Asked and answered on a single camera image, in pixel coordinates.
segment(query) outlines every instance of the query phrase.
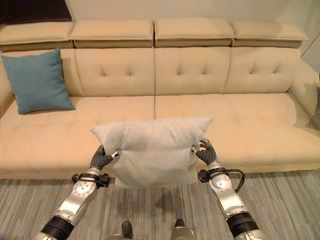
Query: floor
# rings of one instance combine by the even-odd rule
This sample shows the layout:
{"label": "floor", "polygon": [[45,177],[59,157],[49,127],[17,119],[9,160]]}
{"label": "floor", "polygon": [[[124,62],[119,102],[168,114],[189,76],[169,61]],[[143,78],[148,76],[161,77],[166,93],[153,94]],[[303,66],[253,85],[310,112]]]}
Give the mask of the floor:
{"label": "floor", "polygon": [[[232,175],[234,183],[238,175]],[[1,240],[30,240],[71,192],[71,180],[0,180]],[[320,240],[320,169],[247,174],[240,191],[270,240]],[[177,218],[197,240],[232,240],[207,183],[159,189],[98,190],[71,240],[103,240],[132,222],[136,240],[168,240]]]}

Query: shoe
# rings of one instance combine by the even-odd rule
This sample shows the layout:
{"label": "shoe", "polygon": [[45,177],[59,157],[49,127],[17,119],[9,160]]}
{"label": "shoe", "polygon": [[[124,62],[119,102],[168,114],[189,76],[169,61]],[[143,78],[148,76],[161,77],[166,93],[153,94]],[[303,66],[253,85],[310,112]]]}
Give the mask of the shoe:
{"label": "shoe", "polygon": [[185,222],[182,220],[182,219],[178,219],[176,222],[175,222],[175,227],[184,227],[185,226]]}
{"label": "shoe", "polygon": [[134,233],[132,230],[132,225],[129,221],[124,221],[122,223],[122,235],[125,239],[133,239]]}

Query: sofa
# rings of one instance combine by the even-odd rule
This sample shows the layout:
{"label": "sofa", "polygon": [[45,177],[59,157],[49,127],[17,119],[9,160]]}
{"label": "sofa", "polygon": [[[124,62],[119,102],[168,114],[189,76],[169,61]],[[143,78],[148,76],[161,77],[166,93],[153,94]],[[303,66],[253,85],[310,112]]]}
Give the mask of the sofa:
{"label": "sofa", "polygon": [[205,136],[226,168],[320,168],[320,81],[301,59],[306,39],[286,23],[202,17],[4,26],[2,55],[61,47],[76,110],[18,114],[1,64],[0,178],[69,178],[100,145],[93,127],[192,116],[213,117]]}

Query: sofa armrest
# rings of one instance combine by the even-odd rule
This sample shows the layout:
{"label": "sofa armrest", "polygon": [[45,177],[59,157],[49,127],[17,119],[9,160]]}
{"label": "sofa armrest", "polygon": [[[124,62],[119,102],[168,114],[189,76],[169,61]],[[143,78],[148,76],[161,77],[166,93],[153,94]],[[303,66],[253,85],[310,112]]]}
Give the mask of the sofa armrest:
{"label": "sofa armrest", "polygon": [[320,130],[319,75],[302,59],[289,93],[295,98],[313,124]]}
{"label": "sofa armrest", "polygon": [[0,58],[0,118],[10,106],[15,95],[11,91],[10,83],[7,79],[5,67]]}

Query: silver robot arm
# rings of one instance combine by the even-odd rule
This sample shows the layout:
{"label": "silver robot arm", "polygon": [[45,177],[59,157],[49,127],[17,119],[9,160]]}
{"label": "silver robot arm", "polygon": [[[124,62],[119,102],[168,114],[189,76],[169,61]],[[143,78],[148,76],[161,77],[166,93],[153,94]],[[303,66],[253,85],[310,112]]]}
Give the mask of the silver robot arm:
{"label": "silver robot arm", "polygon": [[[215,192],[234,240],[266,240],[266,235],[258,228],[238,195],[238,191],[245,181],[244,173],[238,169],[227,170],[223,168],[208,139],[203,137],[200,146],[205,150],[200,150],[195,146],[191,150],[208,165],[209,171],[202,170],[199,172],[199,178],[203,183],[209,182],[211,189]],[[242,173],[242,178],[236,189],[233,189],[228,177],[230,172]]]}
{"label": "silver robot arm", "polygon": [[89,170],[72,177],[75,184],[71,194],[33,240],[66,240],[84,216],[89,204],[96,198],[97,189],[108,187],[109,176],[101,175],[101,170],[119,155],[120,150],[106,155],[104,148],[100,146],[92,158]]}

